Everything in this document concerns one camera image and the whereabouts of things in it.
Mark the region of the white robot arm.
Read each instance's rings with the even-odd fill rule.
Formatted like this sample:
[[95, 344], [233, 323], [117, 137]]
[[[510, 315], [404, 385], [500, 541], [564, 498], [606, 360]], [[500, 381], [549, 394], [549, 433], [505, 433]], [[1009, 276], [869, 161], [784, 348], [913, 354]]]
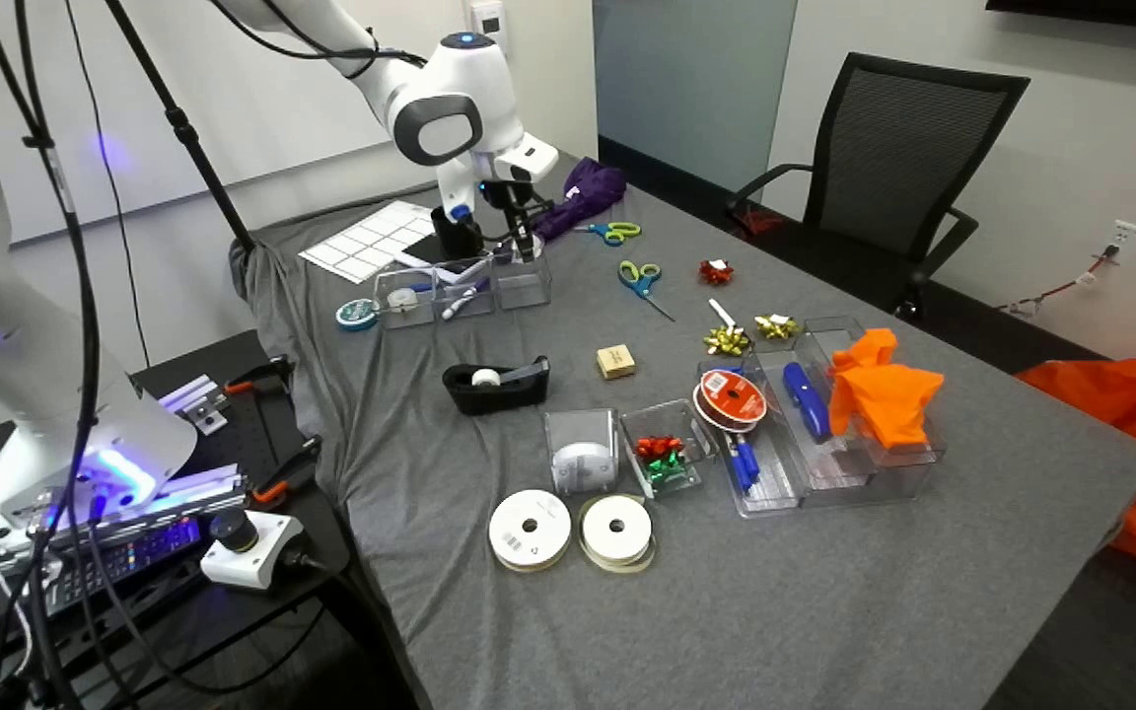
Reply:
[[[525, 131], [499, 38], [450, 31], [428, 60], [378, 48], [343, 0], [217, 0], [261, 31], [316, 43], [404, 158], [439, 173], [439, 203], [458, 224], [489, 177], [545, 177], [555, 149]], [[147, 500], [192, 453], [197, 428], [138, 394], [105, 354], [95, 320], [40, 294], [8, 256], [0, 194], [0, 406], [16, 428], [0, 448], [0, 515], [29, 527], [65, 500], [73, 477]]]

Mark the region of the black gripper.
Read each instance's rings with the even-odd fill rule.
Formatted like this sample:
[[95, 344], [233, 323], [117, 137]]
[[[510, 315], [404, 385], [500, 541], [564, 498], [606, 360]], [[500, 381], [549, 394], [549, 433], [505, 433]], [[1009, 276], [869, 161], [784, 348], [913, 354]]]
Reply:
[[534, 258], [537, 256], [537, 218], [545, 212], [539, 194], [530, 181], [484, 181], [481, 198], [505, 212], [517, 256]]

